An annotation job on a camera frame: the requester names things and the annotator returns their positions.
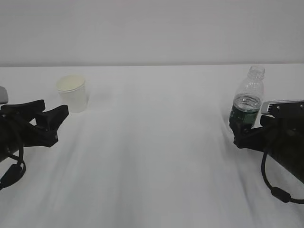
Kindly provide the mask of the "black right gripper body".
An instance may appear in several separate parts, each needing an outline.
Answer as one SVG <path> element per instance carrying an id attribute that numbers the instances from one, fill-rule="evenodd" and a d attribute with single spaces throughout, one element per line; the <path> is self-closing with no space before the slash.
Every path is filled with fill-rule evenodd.
<path id="1" fill-rule="evenodd" d="M 304 119 L 262 115 L 260 124 L 260 131 L 234 144 L 240 149 L 268 152 L 269 156 L 303 182 Z"/>

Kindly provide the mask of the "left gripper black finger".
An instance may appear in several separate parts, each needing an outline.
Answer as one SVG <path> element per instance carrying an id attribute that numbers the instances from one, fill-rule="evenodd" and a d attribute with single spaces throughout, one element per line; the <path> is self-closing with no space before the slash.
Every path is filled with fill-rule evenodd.
<path id="1" fill-rule="evenodd" d="M 61 105 L 47 112 L 37 113 L 35 120 L 36 124 L 46 131 L 57 131 L 68 115 L 68 106 Z"/>
<path id="2" fill-rule="evenodd" d="M 5 104 L 1 107 L 1 125 L 26 126 L 35 119 L 45 122 L 45 102 L 43 99 L 23 104 Z"/>

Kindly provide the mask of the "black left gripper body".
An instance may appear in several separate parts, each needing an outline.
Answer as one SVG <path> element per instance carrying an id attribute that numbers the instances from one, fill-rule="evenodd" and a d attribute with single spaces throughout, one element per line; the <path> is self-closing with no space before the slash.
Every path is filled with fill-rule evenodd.
<path id="1" fill-rule="evenodd" d="M 52 147 L 58 142 L 57 131 L 46 131 L 33 119 L 26 126 L 0 125 L 0 160 L 23 160 L 25 147 Z"/>

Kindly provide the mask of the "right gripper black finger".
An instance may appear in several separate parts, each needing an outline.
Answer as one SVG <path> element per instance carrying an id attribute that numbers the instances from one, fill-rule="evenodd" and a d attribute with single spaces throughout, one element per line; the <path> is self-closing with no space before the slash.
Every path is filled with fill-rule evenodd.
<path id="1" fill-rule="evenodd" d="M 252 128 L 251 124 L 244 124 L 243 122 L 230 122 L 229 126 L 234 134 L 235 143 L 238 143 L 261 130 L 261 127 Z"/>

